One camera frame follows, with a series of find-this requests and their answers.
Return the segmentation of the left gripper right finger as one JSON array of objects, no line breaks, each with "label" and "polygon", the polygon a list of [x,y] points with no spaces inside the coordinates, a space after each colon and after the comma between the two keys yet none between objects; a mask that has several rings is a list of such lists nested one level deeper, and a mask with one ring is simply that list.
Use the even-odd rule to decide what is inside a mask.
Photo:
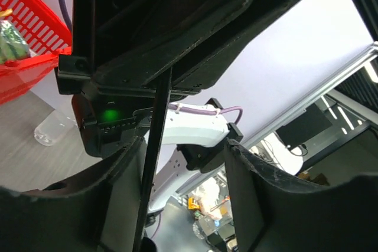
[{"label": "left gripper right finger", "polygon": [[233,139],[225,141],[223,156],[240,251],[377,250],[377,175],[322,186]]}]

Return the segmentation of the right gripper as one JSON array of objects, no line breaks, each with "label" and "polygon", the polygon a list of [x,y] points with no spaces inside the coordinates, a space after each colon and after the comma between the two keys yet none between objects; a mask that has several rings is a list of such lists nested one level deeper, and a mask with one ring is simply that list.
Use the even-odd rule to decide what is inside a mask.
[{"label": "right gripper", "polygon": [[241,50],[300,0],[74,0],[73,54],[110,89],[215,84]]}]

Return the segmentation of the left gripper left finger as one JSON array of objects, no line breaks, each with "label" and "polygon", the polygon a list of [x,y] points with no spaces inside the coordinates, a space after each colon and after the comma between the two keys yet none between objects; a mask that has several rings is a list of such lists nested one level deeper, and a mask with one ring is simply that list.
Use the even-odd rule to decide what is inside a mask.
[{"label": "left gripper left finger", "polygon": [[127,147],[44,190],[1,188],[2,251],[134,251],[143,236],[139,160]]}]

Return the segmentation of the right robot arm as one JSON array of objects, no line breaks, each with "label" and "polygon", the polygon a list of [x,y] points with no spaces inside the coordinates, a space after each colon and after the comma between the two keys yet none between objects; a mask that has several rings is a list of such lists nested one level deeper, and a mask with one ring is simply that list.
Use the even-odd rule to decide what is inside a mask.
[{"label": "right robot arm", "polygon": [[245,46],[300,0],[73,0],[72,46],[56,70],[86,152],[108,158],[150,127],[159,85],[168,100],[157,116],[162,144],[177,145],[173,169],[155,178],[149,211],[197,170],[194,158],[230,128],[220,108],[182,104],[213,87]]}]

